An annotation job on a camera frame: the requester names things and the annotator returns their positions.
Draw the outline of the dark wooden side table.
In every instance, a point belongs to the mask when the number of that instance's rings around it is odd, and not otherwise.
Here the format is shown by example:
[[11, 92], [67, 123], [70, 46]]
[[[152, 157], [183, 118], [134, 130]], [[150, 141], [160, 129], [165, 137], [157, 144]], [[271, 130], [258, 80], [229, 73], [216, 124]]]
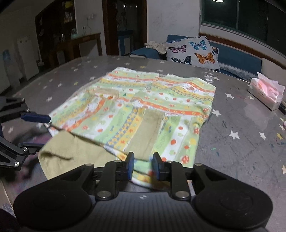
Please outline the dark wooden side table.
[[68, 60], [88, 56], [90, 53], [95, 54], [95, 51], [93, 51], [95, 47], [97, 47], [97, 54], [102, 56], [100, 35], [101, 33], [85, 35], [66, 42], [65, 48], [68, 54]]

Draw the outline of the dark window with green frame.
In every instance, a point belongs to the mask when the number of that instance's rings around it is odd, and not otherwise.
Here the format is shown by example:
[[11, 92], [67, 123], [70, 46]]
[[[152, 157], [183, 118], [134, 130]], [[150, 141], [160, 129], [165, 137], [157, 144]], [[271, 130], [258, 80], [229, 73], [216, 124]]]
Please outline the dark window with green frame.
[[202, 22], [244, 34], [285, 55], [285, 1], [202, 1]]

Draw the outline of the grey star pattern table cover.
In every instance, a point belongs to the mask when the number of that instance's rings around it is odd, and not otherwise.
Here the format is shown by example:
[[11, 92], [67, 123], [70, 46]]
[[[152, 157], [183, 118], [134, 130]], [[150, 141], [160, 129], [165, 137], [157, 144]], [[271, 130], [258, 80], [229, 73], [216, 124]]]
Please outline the grey star pattern table cover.
[[216, 87], [213, 108], [219, 115], [211, 115], [203, 125], [195, 160], [267, 193], [273, 202], [268, 229], [285, 231], [285, 116], [254, 98], [246, 82], [169, 61], [86, 57], [39, 75], [13, 95], [23, 97], [32, 111], [48, 114], [79, 88], [116, 67], [211, 82]]

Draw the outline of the blue sofa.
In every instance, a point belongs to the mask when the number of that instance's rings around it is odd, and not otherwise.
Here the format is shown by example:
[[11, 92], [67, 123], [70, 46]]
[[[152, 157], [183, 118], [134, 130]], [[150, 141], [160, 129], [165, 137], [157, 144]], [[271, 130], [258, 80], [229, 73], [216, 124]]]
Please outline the blue sofa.
[[[175, 42], [185, 38], [190, 39], [190, 37], [186, 36], [168, 35], [166, 42]], [[249, 82], [257, 76], [258, 72], [262, 73], [262, 59], [224, 44], [210, 41], [210, 45], [217, 56], [220, 65], [219, 72]], [[161, 55], [157, 50], [146, 47], [131, 52], [129, 56], [167, 60], [166, 54]]]

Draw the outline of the crumpled cream cloth on sofa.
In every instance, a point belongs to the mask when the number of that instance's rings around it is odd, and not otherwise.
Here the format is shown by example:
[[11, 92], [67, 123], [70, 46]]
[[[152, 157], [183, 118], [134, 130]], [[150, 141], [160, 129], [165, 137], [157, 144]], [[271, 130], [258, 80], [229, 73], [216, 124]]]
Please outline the crumpled cream cloth on sofa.
[[158, 43], [155, 41], [149, 41], [144, 44], [146, 48], [155, 49], [159, 54], [165, 54], [168, 50], [168, 46], [165, 43]]

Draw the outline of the white cabinet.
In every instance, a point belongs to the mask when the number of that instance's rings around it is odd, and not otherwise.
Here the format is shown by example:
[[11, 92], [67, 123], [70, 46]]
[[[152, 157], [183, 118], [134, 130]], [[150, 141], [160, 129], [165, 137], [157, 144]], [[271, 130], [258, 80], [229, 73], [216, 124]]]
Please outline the white cabinet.
[[27, 80], [30, 80], [32, 77], [39, 73], [34, 56], [33, 45], [27, 36], [19, 38], [17, 40], [17, 44], [19, 55], [23, 63], [24, 76]]

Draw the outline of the colourful patterned children's garment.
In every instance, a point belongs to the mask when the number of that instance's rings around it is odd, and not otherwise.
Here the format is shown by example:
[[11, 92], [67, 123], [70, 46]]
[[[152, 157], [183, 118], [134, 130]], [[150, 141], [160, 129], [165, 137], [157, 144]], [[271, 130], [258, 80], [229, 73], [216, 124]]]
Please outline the colourful patterned children's garment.
[[102, 167], [135, 156], [132, 182], [164, 190], [152, 156], [192, 167], [216, 88], [183, 78], [118, 67], [50, 113], [52, 138], [39, 153], [47, 179], [86, 163]]

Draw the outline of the butterfly print pillow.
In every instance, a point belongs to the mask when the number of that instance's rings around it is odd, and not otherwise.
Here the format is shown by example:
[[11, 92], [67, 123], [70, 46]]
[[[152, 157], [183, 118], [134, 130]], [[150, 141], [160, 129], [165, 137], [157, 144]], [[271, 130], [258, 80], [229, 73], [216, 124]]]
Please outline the butterfly print pillow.
[[206, 36], [175, 39], [168, 41], [166, 46], [168, 61], [220, 70], [217, 55]]

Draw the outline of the pink tissue box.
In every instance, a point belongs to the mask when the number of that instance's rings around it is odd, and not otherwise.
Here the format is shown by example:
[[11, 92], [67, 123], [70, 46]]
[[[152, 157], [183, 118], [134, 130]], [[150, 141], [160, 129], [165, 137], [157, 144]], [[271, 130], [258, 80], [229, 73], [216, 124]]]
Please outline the pink tissue box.
[[252, 78], [248, 92], [259, 99], [271, 111], [279, 108], [282, 103], [285, 86], [278, 81], [270, 80], [265, 75], [257, 73], [257, 78]]

